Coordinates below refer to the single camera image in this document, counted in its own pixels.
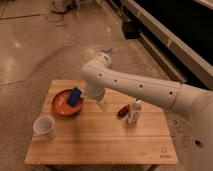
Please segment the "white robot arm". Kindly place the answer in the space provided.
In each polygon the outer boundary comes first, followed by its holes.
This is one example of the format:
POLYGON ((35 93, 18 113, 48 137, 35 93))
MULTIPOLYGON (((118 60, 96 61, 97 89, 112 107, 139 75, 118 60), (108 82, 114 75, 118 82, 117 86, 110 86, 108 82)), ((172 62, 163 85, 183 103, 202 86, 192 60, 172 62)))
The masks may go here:
POLYGON ((81 67, 85 94, 102 100, 109 88, 185 117, 192 124, 188 171, 213 171, 213 91, 126 74, 111 67, 112 60, 104 53, 81 67))

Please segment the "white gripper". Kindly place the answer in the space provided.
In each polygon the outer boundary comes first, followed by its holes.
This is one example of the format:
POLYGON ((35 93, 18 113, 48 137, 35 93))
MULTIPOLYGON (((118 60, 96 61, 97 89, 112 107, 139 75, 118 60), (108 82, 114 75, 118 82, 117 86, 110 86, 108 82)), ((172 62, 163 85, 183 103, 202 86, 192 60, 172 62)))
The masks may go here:
POLYGON ((86 82, 85 93, 89 98, 97 100, 97 104, 103 111, 107 110, 108 101, 107 98, 104 97, 105 95, 104 86, 96 85, 91 82, 86 82))

